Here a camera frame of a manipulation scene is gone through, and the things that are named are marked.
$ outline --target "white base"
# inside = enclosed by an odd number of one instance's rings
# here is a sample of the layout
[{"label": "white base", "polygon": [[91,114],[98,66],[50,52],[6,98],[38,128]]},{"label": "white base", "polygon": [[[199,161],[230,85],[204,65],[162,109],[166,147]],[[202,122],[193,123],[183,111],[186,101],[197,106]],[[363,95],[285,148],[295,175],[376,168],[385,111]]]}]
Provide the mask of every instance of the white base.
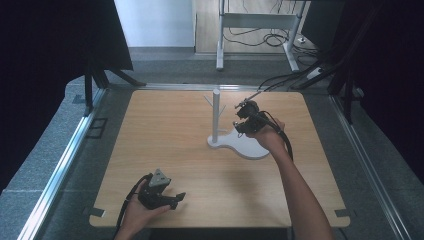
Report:
[{"label": "white base", "polygon": [[264,158],[269,154],[269,151],[259,145],[258,141],[254,138],[248,138],[246,135],[238,136],[237,130],[234,128],[228,135],[220,135],[216,143],[212,142],[212,136],[208,137],[208,144],[212,148],[231,148],[240,156],[257,160]]}]

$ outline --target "aluminum rail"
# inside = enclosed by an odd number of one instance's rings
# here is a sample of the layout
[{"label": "aluminum rail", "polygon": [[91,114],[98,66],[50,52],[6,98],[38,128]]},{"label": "aluminum rail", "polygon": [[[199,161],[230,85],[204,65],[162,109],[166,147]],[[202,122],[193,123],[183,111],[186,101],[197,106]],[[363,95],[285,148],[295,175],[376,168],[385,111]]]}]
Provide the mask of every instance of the aluminum rail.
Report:
[{"label": "aluminum rail", "polygon": [[396,236],[397,239],[411,239],[411,236],[408,233],[408,230],[403,223],[403,220],[399,214],[399,211],[396,209],[396,206],[393,204],[392,199],[386,191],[383,183],[380,180],[380,177],[377,174],[377,171],[374,168],[374,165],[371,162],[370,157],[368,156],[364,146],[361,143],[358,135],[356,134],[355,128],[349,124],[346,118],[343,115],[343,108],[341,103],[335,96],[330,95],[330,102],[332,103],[339,120],[343,126],[343,129],[346,132],[347,137],[349,138],[350,143],[353,146],[353,149],[359,159],[359,162],[364,169],[365,175],[368,178],[368,181],[373,189],[377,200],[380,203],[381,208],[383,209],[384,214]]},{"label": "aluminum rail", "polygon": [[87,116],[83,117],[74,134],[72,135],[65,151],[63,152],[58,164],[56,165],[53,174],[51,175],[49,181],[47,182],[46,187],[41,193],[40,198],[38,199],[37,204],[32,210],[27,222],[25,223],[18,239],[34,239],[39,228],[41,227],[50,206],[53,203],[53,200],[56,197],[56,193],[59,190],[63,179],[68,172],[70,165],[72,164],[74,157],[81,146],[82,140],[84,139],[85,134],[90,127],[91,122],[93,121],[93,116],[95,116],[97,107],[104,96],[106,90],[99,89],[96,92],[94,97],[94,108],[93,111]]}]

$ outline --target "forearm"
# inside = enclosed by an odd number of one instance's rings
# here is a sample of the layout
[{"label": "forearm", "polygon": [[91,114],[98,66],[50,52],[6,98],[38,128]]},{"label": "forearm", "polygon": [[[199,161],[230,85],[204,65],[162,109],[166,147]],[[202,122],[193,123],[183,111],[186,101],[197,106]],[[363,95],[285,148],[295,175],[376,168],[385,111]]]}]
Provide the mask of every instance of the forearm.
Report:
[{"label": "forearm", "polygon": [[334,239],[315,195],[284,148],[271,151],[280,171],[296,239]]}]

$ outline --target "black curtain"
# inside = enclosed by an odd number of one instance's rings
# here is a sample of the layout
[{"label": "black curtain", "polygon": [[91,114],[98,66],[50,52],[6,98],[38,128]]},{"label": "black curtain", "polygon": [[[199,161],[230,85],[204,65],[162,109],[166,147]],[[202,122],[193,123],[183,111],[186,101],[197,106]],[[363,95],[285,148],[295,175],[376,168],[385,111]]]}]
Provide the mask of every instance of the black curtain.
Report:
[{"label": "black curtain", "polygon": [[421,9],[416,2],[384,2],[358,50],[355,79],[365,93],[363,108],[424,182]]},{"label": "black curtain", "polygon": [[67,83],[84,75],[88,59],[102,69],[132,70],[132,63],[113,0],[9,1],[0,18],[4,189],[56,113]]}]

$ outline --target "wooden tabletop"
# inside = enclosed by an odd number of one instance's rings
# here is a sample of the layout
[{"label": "wooden tabletop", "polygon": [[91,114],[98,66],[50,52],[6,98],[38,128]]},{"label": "wooden tabletop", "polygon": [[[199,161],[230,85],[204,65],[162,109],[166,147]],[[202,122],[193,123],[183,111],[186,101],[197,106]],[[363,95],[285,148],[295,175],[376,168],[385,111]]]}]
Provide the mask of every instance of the wooden tabletop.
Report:
[{"label": "wooden tabletop", "polygon": [[[240,121],[234,105],[253,92],[221,91],[219,128],[232,130]],[[226,148],[212,149],[212,91],[139,90],[133,93],[95,208],[93,226],[115,226],[132,186],[157,168],[172,179],[163,195],[186,192],[174,211],[154,219],[149,227],[288,227],[291,221],[281,178],[268,155],[247,160]],[[286,123],[294,162],[334,227],[349,225],[337,217],[345,209],[308,108],[300,93],[265,92],[254,99],[260,110]]]}]

